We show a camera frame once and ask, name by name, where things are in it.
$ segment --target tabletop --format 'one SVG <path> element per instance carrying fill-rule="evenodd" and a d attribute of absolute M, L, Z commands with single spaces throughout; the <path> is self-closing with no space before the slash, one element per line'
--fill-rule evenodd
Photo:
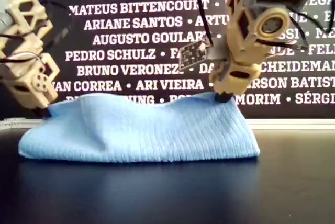
<path fill-rule="evenodd" d="M 0 134 L 0 223 L 328 224 L 335 131 L 255 131 L 258 159 L 92 164 L 20 158 Z"/>

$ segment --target blue fabric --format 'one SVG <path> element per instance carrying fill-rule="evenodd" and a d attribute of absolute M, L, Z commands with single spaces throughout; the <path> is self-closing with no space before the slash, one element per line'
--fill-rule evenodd
<path fill-rule="evenodd" d="M 19 143 L 31 159 L 167 162 L 258 156 L 255 136 L 231 99 L 202 93 L 166 104 L 89 94 L 50 106 L 52 117 Z"/>

